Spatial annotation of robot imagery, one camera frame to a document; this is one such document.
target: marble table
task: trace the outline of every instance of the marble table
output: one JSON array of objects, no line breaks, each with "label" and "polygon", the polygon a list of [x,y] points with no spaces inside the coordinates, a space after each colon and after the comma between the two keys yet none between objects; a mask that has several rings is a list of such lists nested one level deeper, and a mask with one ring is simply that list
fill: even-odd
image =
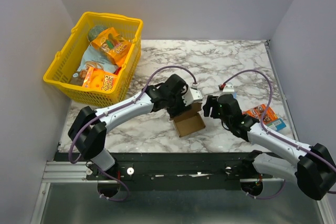
[{"label": "marble table", "polygon": [[[209,94],[219,94],[218,85],[244,69],[258,69],[271,78],[274,96],[271,107],[283,118],[287,127],[281,133],[293,138],[282,99],[276,84],[265,45],[262,41],[227,40],[143,40],[141,59],[131,82],[128,96],[139,92],[148,77],[167,65],[189,68],[199,82],[204,101]],[[183,70],[165,70],[153,79],[153,84],[165,81],[172,73],[180,75],[187,83],[191,76]],[[242,74],[232,81],[242,110],[267,103],[268,84],[255,73]],[[79,110],[86,106],[73,102],[65,122],[59,152],[68,152],[71,144],[67,132]],[[203,118],[206,128],[185,137],[179,137],[165,110],[150,113],[118,126],[106,137],[105,147],[110,152],[250,152],[267,151],[251,145],[224,130],[219,120]]]}]

